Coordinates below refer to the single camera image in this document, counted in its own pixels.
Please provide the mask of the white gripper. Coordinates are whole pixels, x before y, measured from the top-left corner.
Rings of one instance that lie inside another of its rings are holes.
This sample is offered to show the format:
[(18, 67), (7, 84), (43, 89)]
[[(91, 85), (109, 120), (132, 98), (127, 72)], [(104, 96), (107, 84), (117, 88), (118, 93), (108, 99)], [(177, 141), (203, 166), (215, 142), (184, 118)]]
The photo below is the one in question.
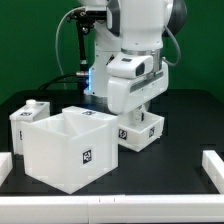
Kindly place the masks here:
[[(126, 114), (165, 92), (168, 88), (168, 65), (163, 62), (162, 69), (156, 73), (136, 79), (111, 77), (108, 82), (108, 109), (114, 114)], [(144, 121), (141, 110), (134, 111), (134, 122)]]

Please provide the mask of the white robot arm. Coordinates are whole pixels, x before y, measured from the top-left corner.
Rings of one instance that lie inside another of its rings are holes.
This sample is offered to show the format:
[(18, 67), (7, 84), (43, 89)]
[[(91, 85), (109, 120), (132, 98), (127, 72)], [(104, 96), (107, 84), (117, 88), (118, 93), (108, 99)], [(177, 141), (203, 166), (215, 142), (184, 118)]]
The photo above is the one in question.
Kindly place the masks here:
[(147, 104), (168, 87), (163, 39), (187, 17), (185, 0), (78, 0), (95, 31), (95, 59), (85, 93), (106, 101), (125, 122), (142, 122)]

